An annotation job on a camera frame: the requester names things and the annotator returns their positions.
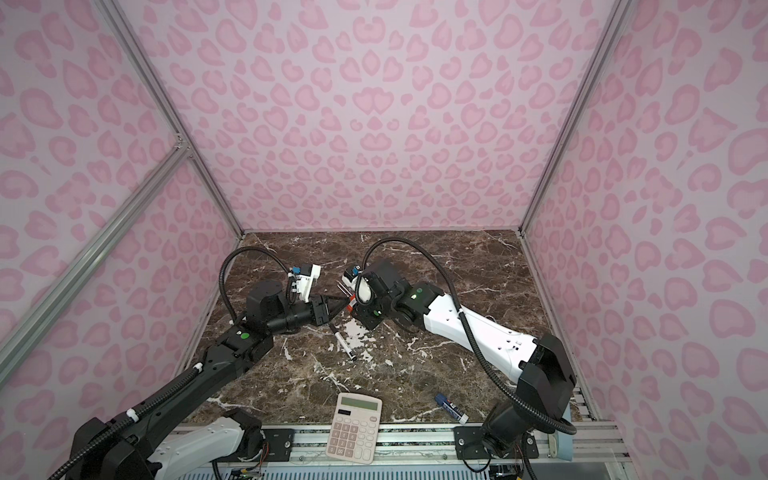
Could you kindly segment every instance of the marble tabletop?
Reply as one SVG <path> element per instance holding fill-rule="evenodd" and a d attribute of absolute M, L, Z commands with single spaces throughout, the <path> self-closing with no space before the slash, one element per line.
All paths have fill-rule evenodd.
<path fill-rule="evenodd" d="M 344 268 L 361 263 L 366 248 L 393 234 L 419 242 L 451 273 L 462 304 L 496 322 L 540 336 L 549 331 L 528 265 L 515 232 L 422 231 L 377 233 L 249 233 L 245 245 L 273 250 L 286 265 L 317 263 L 322 274 L 313 291 L 338 295 Z M 389 258 L 415 283 L 428 280 L 445 288 L 437 271 L 403 244 L 382 245 L 372 260 Z M 250 286 L 262 279 L 284 281 L 271 259 L 245 253 L 233 262 L 227 289 L 241 311 Z M 197 349 L 211 345 L 228 328 L 223 305 L 215 306 Z M 411 335 L 391 320 L 369 332 L 346 311 L 334 323 L 358 356 L 352 362 L 339 350 L 328 326 L 305 327 L 277 336 L 275 346 L 245 376 L 225 386 L 198 408 L 188 422 L 208 423 L 239 406 L 265 423 L 328 423 L 339 392 L 357 392 L 383 401 L 383 422 L 450 422 L 435 404 L 444 393 L 481 422 L 502 394 L 483 373 L 472 352 L 428 332 Z"/>

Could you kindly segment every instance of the pink wallpaper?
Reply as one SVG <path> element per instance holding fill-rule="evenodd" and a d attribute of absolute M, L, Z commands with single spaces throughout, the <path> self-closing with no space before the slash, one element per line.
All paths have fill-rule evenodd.
<path fill-rule="evenodd" d="M 768 478 L 768 3 L 640 3 L 529 234 L 648 480 Z"/>
<path fill-rule="evenodd" d="M 0 342 L 173 143 L 87 0 L 0 6 Z"/>
<path fill-rule="evenodd" d="M 612 0 L 143 0 L 247 229 L 515 227 Z"/>
<path fill-rule="evenodd" d="M 234 243 L 182 165 L 0 392 L 0 477 L 48 477 L 84 421 L 172 378 Z"/>

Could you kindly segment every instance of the wire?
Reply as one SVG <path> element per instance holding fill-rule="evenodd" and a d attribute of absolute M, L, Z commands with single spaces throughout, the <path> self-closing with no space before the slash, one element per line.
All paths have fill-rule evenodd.
<path fill-rule="evenodd" d="M 467 449 L 467 447 L 475 446 L 475 445 L 480 445 L 480 442 L 468 443 L 468 444 L 464 445 L 464 448 L 462 449 L 462 462 L 464 462 L 464 465 L 466 465 L 466 467 L 469 468 L 470 470 L 472 470 L 474 473 L 484 472 L 485 469 L 491 464 L 491 453 L 488 451 L 488 449 L 486 447 L 483 447 L 483 449 L 485 450 L 485 453 L 488 454 L 488 461 L 485 463 L 485 466 L 483 468 L 480 468 L 479 470 L 476 469 L 476 468 L 470 467 L 469 464 L 467 463 L 467 459 L 464 456 L 464 451 Z"/>
<path fill-rule="evenodd" d="M 445 271 L 445 268 L 435 260 L 435 258 L 429 254 L 424 248 L 419 245 L 418 243 L 408 240 L 407 238 L 402 237 L 388 237 L 388 238 L 382 238 L 381 240 L 376 241 L 373 245 L 369 247 L 369 249 L 366 251 L 366 255 L 362 259 L 361 268 L 362 271 L 365 271 L 367 265 L 368 265 L 368 259 L 371 256 L 371 253 L 380 245 L 383 245 L 384 243 L 389 242 L 397 242 L 397 243 L 404 243 L 405 245 L 408 245 L 410 247 L 413 247 L 414 249 L 418 250 L 419 253 L 421 253 L 424 257 L 426 257 L 427 260 L 437 269 L 437 271 L 440 273 L 440 276 L 442 276 L 445 283 L 448 284 L 448 290 L 451 293 L 451 298 L 453 300 L 453 305 L 456 308 L 456 312 L 458 312 L 458 319 L 462 323 L 462 327 L 464 328 L 464 332 L 467 335 L 467 340 L 469 341 L 469 345 L 472 348 L 472 352 L 475 354 L 475 356 L 478 359 L 478 362 L 480 363 L 480 366 L 483 370 L 485 370 L 485 374 L 488 375 L 488 377 L 491 379 L 491 381 L 500 389 L 514 404 L 516 407 L 518 407 L 520 410 L 525 412 L 527 415 L 531 416 L 533 419 L 536 420 L 540 425 L 544 425 L 545 427 L 548 427 L 550 429 L 557 430 L 559 432 L 563 432 L 567 435 L 575 435 L 576 434 L 576 427 L 573 426 L 568 420 L 566 419 L 552 419 L 548 415 L 538 411 L 535 407 L 531 406 L 528 402 L 521 399 L 515 392 L 512 392 L 509 387 L 506 386 L 504 382 L 496 375 L 496 372 L 493 371 L 493 367 L 490 363 L 488 363 L 488 360 L 485 359 L 482 352 L 480 351 L 480 347 L 478 346 L 477 340 L 475 340 L 475 335 L 472 333 L 472 328 L 469 326 L 469 321 L 467 320 L 467 316 L 464 314 L 464 311 L 462 310 L 462 305 L 458 301 L 458 294 L 456 293 L 456 287 L 453 284 L 453 280 L 449 277 L 448 273 Z M 361 302 L 362 305 L 370 305 L 372 302 L 372 297 L 369 299 L 368 303 L 364 303 L 359 295 L 360 291 L 360 282 L 355 282 L 355 297 L 357 298 L 358 302 Z"/>
<path fill-rule="evenodd" d="M 214 469 L 214 477 L 216 477 L 216 480 L 221 480 L 221 472 L 219 472 L 219 459 L 215 458 L 211 460 L 210 466 Z"/>
<path fill-rule="evenodd" d="M 224 304 L 224 306 L 227 308 L 227 311 L 230 313 L 230 317 L 232 318 L 232 321 L 237 321 L 237 314 L 235 313 L 235 309 L 232 308 L 232 303 L 230 302 L 230 298 L 227 295 L 227 288 L 224 285 L 224 280 L 227 277 L 227 268 L 234 259 L 234 257 L 237 257 L 243 252 L 260 252 L 264 255 L 267 255 L 272 260 L 275 260 L 278 265 L 280 265 L 280 268 L 283 269 L 283 272 L 288 274 L 289 270 L 285 266 L 285 263 L 281 259 L 277 257 L 274 253 L 270 252 L 269 250 L 263 249 L 261 247 L 240 247 L 238 249 L 233 250 L 229 255 L 227 255 L 227 258 L 224 259 L 224 261 L 221 264 L 221 269 L 219 270 L 219 293 L 221 294 L 221 301 Z M 290 302 L 290 292 L 286 290 L 286 299 Z"/>
<path fill-rule="evenodd" d="M 156 409 L 159 405 L 165 403 L 167 400 L 171 399 L 173 396 L 179 393 L 184 387 L 189 385 L 189 383 L 192 382 L 192 380 L 200 374 L 200 371 L 201 370 L 192 368 L 192 370 L 190 370 L 185 376 L 183 376 L 178 383 L 171 386 L 164 393 L 161 393 L 158 397 L 152 400 L 142 402 L 141 404 L 137 405 L 134 408 L 134 414 L 138 418 L 142 418 L 146 416 L 146 414 Z M 126 417 L 114 423 L 109 428 L 109 430 L 107 430 L 104 433 L 101 433 L 100 435 L 97 435 L 85 447 L 83 447 L 77 453 L 75 453 L 72 457 L 70 457 L 69 460 L 67 460 L 61 467 L 59 467 L 55 472 L 53 472 L 53 474 L 50 477 L 48 477 L 48 480 L 59 480 L 60 478 L 64 477 L 64 475 L 66 475 L 67 472 L 72 470 L 72 467 L 77 465 L 79 461 L 81 461 L 83 458 L 90 455 L 94 450 L 99 449 L 104 443 L 112 440 L 120 432 L 122 432 L 129 426 L 133 425 L 134 423 L 135 421 L 130 417 Z"/>
<path fill-rule="evenodd" d="M 533 467 L 531 467 L 531 462 L 528 460 L 528 454 L 526 453 L 526 450 L 528 450 L 528 443 L 523 441 L 521 441 L 521 443 L 523 445 L 521 454 L 523 455 L 523 465 L 525 465 L 525 470 L 528 472 L 531 480 L 538 480 L 536 474 L 533 472 Z"/>
<path fill-rule="evenodd" d="M 515 448 L 518 450 L 518 453 L 520 454 L 520 456 L 515 459 L 516 460 L 515 465 L 517 466 L 518 470 L 520 472 L 522 472 L 523 471 L 523 465 L 521 464 L 521 462 L 522 462 L 522 459 L 523 459 L 523 451 L 520 449 L 520 444 L 519 443 L 515 443 Z"/>
<path fill-rule="evenodd" d="M 261 464 L 264 463 L 264 459 L 270 455 L 270 443 L 264 442 L 264 447 L 261 449 L 261 458 L 259 459 L 259 475 L 261 475 Z"/>

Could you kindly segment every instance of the calculator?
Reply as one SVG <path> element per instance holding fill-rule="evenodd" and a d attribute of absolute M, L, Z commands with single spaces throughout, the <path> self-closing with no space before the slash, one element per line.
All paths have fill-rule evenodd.
<path fill-rule="evenodd" d="M 340 393 L 331 423 L 326 455 L 340 460 L 373 462 L 382 401 L 359 393 Z"/>

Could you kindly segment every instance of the metal rod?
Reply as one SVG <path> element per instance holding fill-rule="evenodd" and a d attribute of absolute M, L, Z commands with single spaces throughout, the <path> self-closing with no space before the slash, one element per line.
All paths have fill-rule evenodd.
<path fill-rule="evenodd" d="M 241 238 L 243 236 L 243 228 L 241 227 L 234 210 L 232 210 L 232 206 L 214 180 L 210 170 L 208 170 L 208 166 L 203 160 L 203 155 L 194 143 L 194 139 L 189 131 L 184 126 L 181 116 L 178 114 L 171 101 L 170 95 L 166 92 L 159 75 L 157 75 L 150 63 L 146 51 L 144 51 L 144 48 L 141 46 L 138 37 L 131 27 L 131 23 L 125 16 L 125 12 L 123 12 L 123 9 L 116 0 L 94 0 L 94 3 L 104 16 L 104 20 L 114 33 L 115 38 L 123 48 L 128 60 L 131 61 L 139 77 L 144 82 L 149 94 L 152 96 L 160 109 L 160 112 L 165 117 L 166 122 L 170 125 L 171 129 L 176 133 L 180 140 L 184 140 L 190 145 L 195 170 L 197 170 L 197 173 L 200 175 L 208 193 L 210 193 L 214 199 L 214 203 L 219 207 L 224 218 L 227 219 L 227 223 L 232 230 L 235 231 L 237 238 Z"/>
<path fill-rule="evenodd" d="M 541 306 L 544 307 L 544 312 L 547 314 L 552 335 L 558 337 L 565 345 L 565 352 L 568 354 L 568 359 L 571 361 L 571 366 L 573 366 L 574 372 L 576 372 L 577 385 L 581 387 L 581 395 L 584 397 L 584 403 L 587 405 L 589 416 L 596 420 L 602 420 L 602 412 L 598 408 L 598 404 L 594 401 L 589 386 L 585 384 L 586 377 L 584 377 L 584 373 L 581 371 L 581 364 L 577 362 L 577 359 L 574 357 L 574 348 L 571 344 L 571 339 L 565 335 L 565 331 L 560 325 L 557 311 L 554 309 L 554 303 L 552 302 L 551 292 L 549 291 L 547 283 L 544 281 L 544 277 L 541 275 L 541 270 L 538 267 L 536 257 L 534 257 L 533 252 L 531 252 L 531 248 L 528 245 L 525 236 L 518 232 L 518 239 L 523 248 L 525 261 L 528 262 L 528 270 L 530 270 L 531 276 L 536 284 L 536 290 L 538 291 L 538 298 L 541 301 Z"/>
<path fill-rule="evenodd" d="M 637 4 L 636 0 L 616 0 L 611 8 L 611 13 L 608 15 L 608 21 L 603 29 L 602 36 L 598 41 L 598 46 L 592 54 L 587 70 L 584 73 L 584 78 L 581 80 L 578 90 L 576 90 L 576 97 L 571 104 L 571 108 L 568 110 L 568 114 L 565 116 L 563 128 L 561 128 L 558 133 L 552 152 L 547 159 L 544 172 L 541 174 L 541 178 L 539 178 L 536 188 L 534 189 L 531 204 L 523 215 L 520 231 L 524 235 L 531 226 L 536 211 L 544 200 L 547 188 L 558 169 L 558 165 L 565 156 L 565 152 L 568 150 L 568 144 L 570 144 L 571 139 L 578 128 L 579 121 L 588 108 L 589 99 L 600 82 L 603 71 L 614 53 L 616 44 L 621 38 L 621 32 L 629 22 L 635 4 Z"/>
<path fill-rule="evenodd" d="M 142 185 L 123 203 L 107 224 L 75 257 L 67 271 L 56 280 L 50 293 L 24 315 L 0 347 L 0 389 L 27 356 L 45 338 L 56 319 L 91 279 L 91 275 L 120 243 L 136 219 L 163 189 L 184 159 L 190 156 L 186 142 L 180 142 L 163 159 Z"/>

